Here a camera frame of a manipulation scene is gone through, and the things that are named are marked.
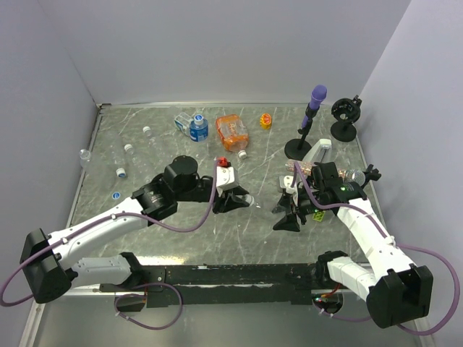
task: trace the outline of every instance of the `black stand base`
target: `black stand base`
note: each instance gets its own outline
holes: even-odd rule
[[[301,139],[293,139],[286,143],[284,146],[284,154],[287,158],[301,161],[304,159],[305,155],[309,153],[309,150],[312,148],[309,142],[304,141],[302,143],[302,148],[300,150],[297,149],[300,140]]]
[[[338,141],[351,142],[357,136],[357,130],[352,124],[337,121],[331,126],[331,134]]]

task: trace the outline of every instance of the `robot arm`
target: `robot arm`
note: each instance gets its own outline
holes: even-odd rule
[[[249,204],[239,196],[249,193],[239,186],[237,172],[225,158],[219,160],[216,174],[213,212],[225,213],[239,207],[248,207]],[[49,235],[45,235],[41,229],[32,231],[26,237],[21,262],[48,245],[62,241],[53,251],[45,253],[24,268],[35,300],[39,304],[50,302],[70,288],[90,284],[137,284],[140,280],[137,277],[140,264],[133,254],[122,253],[110,258],[85,256],[130,231],[151,225],[147,220],[135,216],[117,218],[117,213],[136,213],[163,220],[177,211],[177,201],[209,201],[212,184],[212,177],[198,176],[195,159],[180,156],[166,167],[164,173],[157,175],[151,183],[141,187],[110,210]],[[105,217],[111,219],[90,227],[75,237],[69,237],[76,230]]]
[[[286,185],[292,184],[290,178],[284,180]],[[379,221],[362,187],[356,182],[343,182],[334,163],[318,164],[307,180],[315,187],[314,195],[320,204],[345,205],[331,210],[355,237],[371,265],[371,270],[365,269],[341,251],[326,252],[317,261],[318,281],[323,286],[333,288],[340,283],[351,289],[366,301],[373,321],[382,328],[427,316],[433,275],[426,266],[416,266],[395,245],[393,236]],[[285,189],[280,204],[282,202],[286,216],[275,225],[277,228],[287,227],[294,231],[297,217],[304,223],[305,215],[318,211],[304,189],[299,189],[298,193],[294,193],[294,189]],[[366,214],[349,206],[358,207]]]

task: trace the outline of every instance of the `plastic bottle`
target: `plastic bottle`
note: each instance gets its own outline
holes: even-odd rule
[[[150,183],[156,175],[156,170],[150,161],[141,153],[137,153],[131,144],[124,146],[132,165],[137,172],[137,176],[144,183]]]
[[[209,123],[202,115],[197,114],[190,123],[190,138],[194,142],[206,141],[209,135]]]
[[[104,134],[104,137],[106,139],[106,151],[111,161],[111,165],[116,170],[117,177],[124,178],[126,176],[126,163],[124,149],[122,147],[122,139],[116,131],[111,129]]]
[[[249,204],[249,207],[243,210],[248,210],[253,217],[276,223],[283,217],[284,208],[277,205],[277,201],[267,200],[263,197],[246,194],[242,199]]]
[[[148,147],[154,152],[157,158],[161,159],[162,167],[170,164],[174,159],[171,148],[160,137],[156,137],[150,127],[144,127],[143,134],[145,134]]]
[[[289,159],[286,164],[286,170],[290,172],[294,172],[294,162],[295,160]],[[297,161],[299,164],[301,171],[304,175],[310,176],[312,173],[313,164],[307,161]],[[345,183],[348,182],[357,182],[360,186],[365,183],[366,177],[365,174],[359,168],[354,169],[340,169],[338,170],[338,175],[341,177]]]
[[[177,114],[174,118],[174,123],[179,128],[179,130],[185,136],[190,136],[190,124],[193,121],[193,118],[186,114],[185,112],[181,112]]]
[[[217,118],[216,128],[226,150],[238,153],[239,159],[247,157],[245,148],[249,142],[249,135],[237,114]]]
[[[101,156],[91,153],[89,150],[80,150],[80,165],[88,178],[102,189],[110,189],[116,177],[111,168],[106,165]]]

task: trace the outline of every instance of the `white wall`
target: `white wall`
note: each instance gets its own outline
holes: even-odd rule
[[[409,0],[39,0],[97,103],[358,94]]]
[[[388,229],[408,244],[446,255],[463,279],[463,1],[413,0],[361,97],[360,139],[383,172],[375,185]],[[453,296],[446,268],[429,265],[437,323]],[[463,346],[463,311],[436,334]]]
[[[36,0],[0,1],[0,281],[27,233],[65,227],[95,104]],[[19,274],[7,290],[30,293]],[[0,345],[17,346],[30,302],[0,307]]]

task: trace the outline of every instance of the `marble tabletop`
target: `marble tabletop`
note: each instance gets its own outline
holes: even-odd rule
[[[201,176],[212,176],[213,158],[226,156],[238,169],[242,187],[257,196],[264,206],[277,202],[277,178],[289,174],[285,171],[285,143],[298,137],[297,129],[304,116],[305,107],[284,106],[215,106],[180,107],[189,115],[201,113],[210,122],[210,136],[207,144],[192,142],[175,126],[166,107],[129,108],[107,106],[102,109],[101,122],[95,138],[93,151],[108,160],[107,139],[104,134],[116,130],[123,143],[131,143],[143,155],[150,158],[156,167],[153,176],[163,171],[163,167],[174,156],[189,155],[199,164]],[[242,117],[250,134],[247,148],[248,158],[238,160],[236,154],[228,153],[218,141],[214,121],[217,117],[236,113]],[[264,130],[259,125],[262,113],[269,113],[273,126]],[[332,138],[330,126],[334,118],[330,108],[322,106],[316,116],[313,128],[307,137],[314,145],[320,138],[333,142],[332,160],[338,168],[364,168],[357,141],[343,143]],[[142,128],[150,126],[156,133],[160,148],[152,148],[146,142]],[[133,191],[143,185],[133,167],[127,167],[128,177],[117,179],[110,189],[98,186],[98,180],[85,177],[75,206],[72,225],[78,224],[120,203]],[[378,213],[377,202],[368,185],[365,188]],[[121,197],[114,200],[113,192]],[[180,202],[176,214],[164,220],[172,226],[190,227],[195,225],[205,212],[206,204]],[[133,252],[140,259],[148,259],[154,265],[174,264],[268,264],[290,262],[314,262],[319,254],[328,250],[341,250],[357,262],[366,260],[357,242],[347,228],[333,215],[326,213],[322,222],[308,218],[299,233],[274,231],[272,225],[276,217],[268,211],[242,208],[226,214],[211,213],[207,221],[196,232],[178,234],[173,231],[151,226],[134,231],[96,249],[90,256],[109,257],[120,252]]]

